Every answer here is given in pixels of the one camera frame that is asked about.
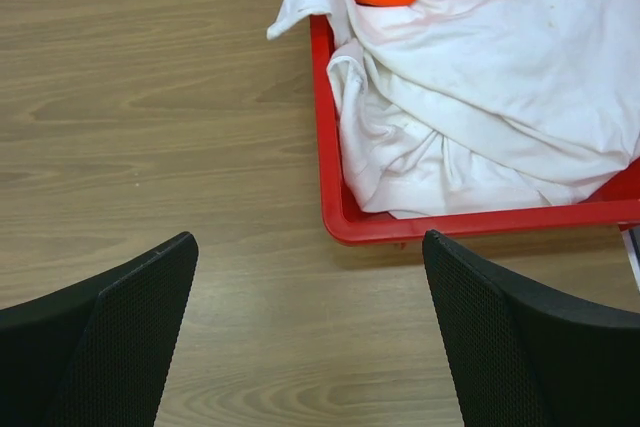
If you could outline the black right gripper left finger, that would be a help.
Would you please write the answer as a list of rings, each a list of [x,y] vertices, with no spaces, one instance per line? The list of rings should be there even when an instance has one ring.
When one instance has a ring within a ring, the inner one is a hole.
[[[2,309],[2,425],[153,425],[198,255],[195,237],[183,232]]]

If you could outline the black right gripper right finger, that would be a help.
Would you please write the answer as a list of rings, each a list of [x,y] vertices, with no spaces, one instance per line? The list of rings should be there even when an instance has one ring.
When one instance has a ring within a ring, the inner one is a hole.
[[[638,425],[637,313],[551,288],[435,230],[422,251],[465,425]]]

